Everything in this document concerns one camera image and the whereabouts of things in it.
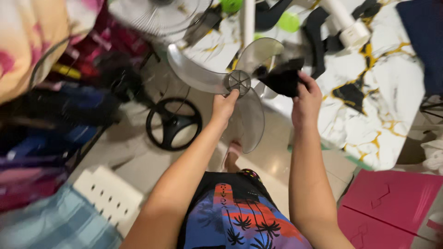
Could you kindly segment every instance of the marble-pattern table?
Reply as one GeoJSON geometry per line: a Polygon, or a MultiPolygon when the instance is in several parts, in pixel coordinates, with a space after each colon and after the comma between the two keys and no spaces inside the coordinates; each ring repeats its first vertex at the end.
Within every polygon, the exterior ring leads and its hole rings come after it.
{"type": "MultiPolygon", "coordinates": [[[[363,0],[342,2],[351,13],[363,0]]],[[[287,11],[298,13],[302,23],[317,3],[296,0],[287,11]]],[[[424,95],[423,68],[397,14],[397,3],[379,1],[379,12],[363,20],[372,31],[370,42],[358,51],[326,55],[326,72],[317,79],[324,95],[318,122],[323,143],[374,170],[395,165],[424,95]]],[[[327,19],[322,26],[323,38],[336,33],[331,23],[327,19]]],[[[301,32],[274,27],[260,35],[309,51],[301,32]]],[[[212,30],[184,53],[207,69],[225,72],[235,65],[240,48],[239,14],[235,14],[225,17],[218,31],[212,30]]],[[[303,70],[310,73],[311,68],[303,70]]],[[[290,119],[290,98],[279,95],[262,100],[290,119]]]]}

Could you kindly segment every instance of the light blue cloth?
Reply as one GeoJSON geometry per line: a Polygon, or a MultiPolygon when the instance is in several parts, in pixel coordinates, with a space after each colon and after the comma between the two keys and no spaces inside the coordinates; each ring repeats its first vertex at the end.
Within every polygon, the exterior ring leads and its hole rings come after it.
{"type": "Polygon", "coordinates": [[[24,209],[0,216],[1,249],[113,249],[116,228],[69,184],[24,209]]]}

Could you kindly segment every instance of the hand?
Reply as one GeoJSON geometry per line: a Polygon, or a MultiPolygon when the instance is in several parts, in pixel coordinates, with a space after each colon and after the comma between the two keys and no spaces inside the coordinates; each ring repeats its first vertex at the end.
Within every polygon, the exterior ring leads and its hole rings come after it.
{"type": "Polygon", "coordinates": [[[212,117],[211,122],[221,125],[226,129],[228,127],[229,118],[234,111],[235,101],[240,92],[237,89],[231,91],[228,97],[223,95],[215,95],[212,103],[212,117]]]}
{"type": "Polygon", "coordinates": [[[314,127],[317,129],[322,92],[317,82],[309,75],[299,71],[299,77],[304,82],[297,86],[299,96],[292,99],[292,123],[294,128],[314,127]]]}

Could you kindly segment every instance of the navy blue cloth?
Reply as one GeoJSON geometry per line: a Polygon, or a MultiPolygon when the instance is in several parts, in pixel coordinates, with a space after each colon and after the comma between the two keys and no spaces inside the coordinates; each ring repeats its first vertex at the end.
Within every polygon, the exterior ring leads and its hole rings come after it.
{"type": "Polygon", "coordinates": [[[396,6],[412,47],[424,64],[427,95],[443,93],[443,3],[412,0],[396,6]]]}

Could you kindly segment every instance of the fan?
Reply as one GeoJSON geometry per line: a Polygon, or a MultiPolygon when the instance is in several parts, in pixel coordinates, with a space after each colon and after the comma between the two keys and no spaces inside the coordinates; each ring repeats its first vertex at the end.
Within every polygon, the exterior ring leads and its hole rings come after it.
{"type": "Polygon", "coordinates": [[[172,35],[195,25],[212,0],[114,0],[109,11],[121,22],[150,35],[172,35]]]}
{"type": "Polygon", "coordinates": [[[264,132],[263,107],[251,88],[251,76],[267,59],[283,50],[284,46],[275,39],[257,39],[246,47],[235,70],[229,73],[217,73],[199,66],[175,44],[169,45],[167,58],[175,74],[191,87],[215,94],[229,94],[233,89],[240,91],[228,130],[230,136],[241,140],[243,152],[249,153],[258,145],[264,132]]]}

